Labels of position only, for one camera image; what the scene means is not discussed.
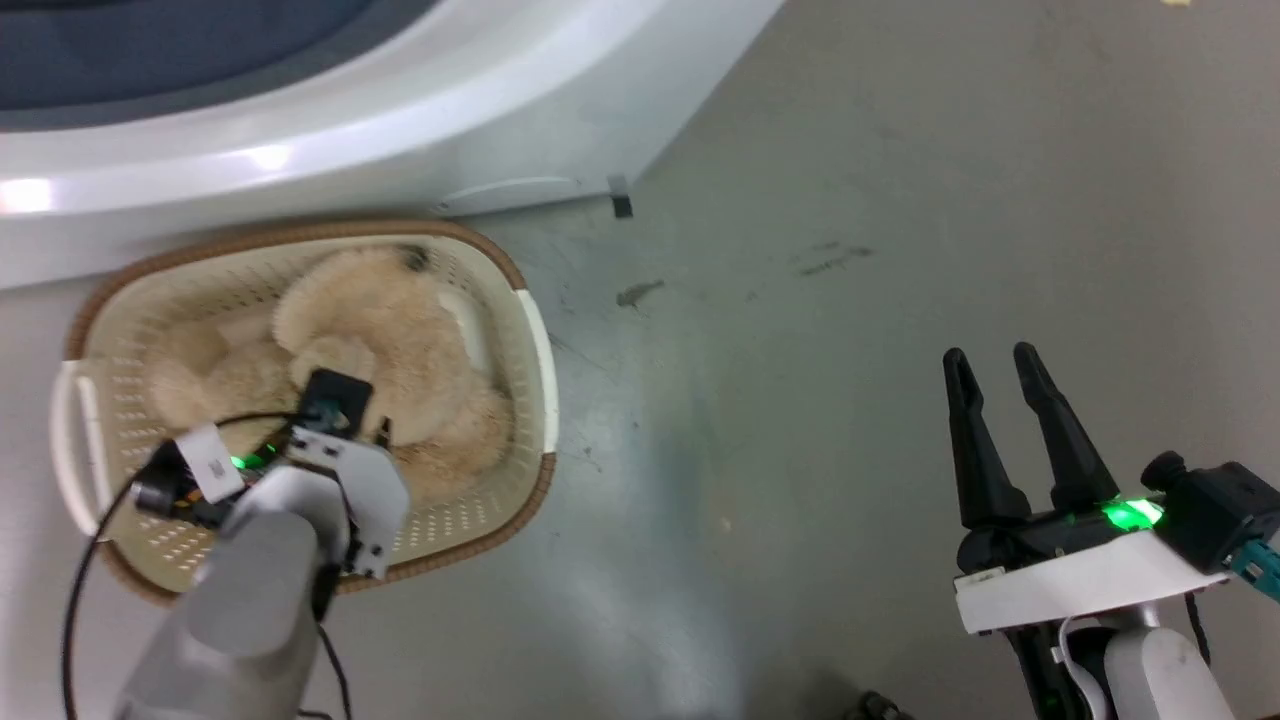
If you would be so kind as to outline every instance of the basket handle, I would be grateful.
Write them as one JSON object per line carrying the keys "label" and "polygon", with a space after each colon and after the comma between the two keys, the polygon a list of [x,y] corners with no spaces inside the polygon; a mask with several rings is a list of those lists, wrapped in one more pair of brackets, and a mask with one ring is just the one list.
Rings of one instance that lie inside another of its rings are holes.
{"label": "basket handle", "polygon": [[[76,400],[84,416],[84,433],[88,439],[93,469],[93,486],[97,495],[97,507],[90,500],[84,482],[79,478],[79,454],[76,451],[72,432],[72,406]],[[54,380],[54,396],[49,411],[49,447],[54,459],[54,475],[61,492],[67,512],[86,536],[97,532],[99,515],[110,502],[110,488],[106,486],[106,466],[102,460],[102,430],[97,421],[97,388],[92,378],[79,373],[79,361],[67,360]]]}

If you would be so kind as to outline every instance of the floor stain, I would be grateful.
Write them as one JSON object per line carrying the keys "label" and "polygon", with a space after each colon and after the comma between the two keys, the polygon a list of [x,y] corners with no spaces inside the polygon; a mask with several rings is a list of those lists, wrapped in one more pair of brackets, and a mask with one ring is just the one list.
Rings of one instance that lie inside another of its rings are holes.
{"label": "floor stain", "polygon": [[636,307],[637,304],[645,299],[645,296],[660,287],[667,287],[667,281],[636,283],[620,292],[616,302],[618,304],[618,307]]}
{"label": "floor stain", "polygon": [[808,268],[801,268],[800,270],[796,270],[796,274],[801,278],[809,278],[813,275],[826,273],[827,270],[844,268],[846,264],[849,264],[850,260],[855,258],[870,258],[874,254],[876,251],[872,250],[870,247],[863,247],[860,245],[855,245],[852,247],[846,247],[841,250],[838,255],[831,258],[829,260],[823,260],[817,265],[809,265]]}

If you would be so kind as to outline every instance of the label sticker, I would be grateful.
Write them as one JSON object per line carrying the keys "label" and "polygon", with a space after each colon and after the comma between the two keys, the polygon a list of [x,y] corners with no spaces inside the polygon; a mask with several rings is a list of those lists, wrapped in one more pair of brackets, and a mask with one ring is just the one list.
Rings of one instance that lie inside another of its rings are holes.
{"label": "label sticker", "polygon": [[244,480],[232,462],[232,454],[214,424],[202,425],[174,441],[209,502],[218,502],[244,489]]}

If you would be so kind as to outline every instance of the blue connector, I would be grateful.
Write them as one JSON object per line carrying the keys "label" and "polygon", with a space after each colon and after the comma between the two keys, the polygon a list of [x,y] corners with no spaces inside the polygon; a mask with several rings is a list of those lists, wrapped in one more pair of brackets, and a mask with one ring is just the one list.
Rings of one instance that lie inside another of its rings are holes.
{"label": "blue connector", "polygon": [[1244,543],[1231,559],[1231,571],[1271,600],[1280,602],[1280,553],[1266,541]]}

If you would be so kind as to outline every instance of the green led light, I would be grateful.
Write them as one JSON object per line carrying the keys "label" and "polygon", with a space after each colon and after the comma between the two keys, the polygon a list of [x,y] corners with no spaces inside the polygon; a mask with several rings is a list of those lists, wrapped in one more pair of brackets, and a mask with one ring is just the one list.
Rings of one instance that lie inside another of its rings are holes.
{"label": "green led light", "polygon": [[1102,506],[1107,520],[1121,530],[1149,530],[1165,511],[1149,500],[1116,500]]}

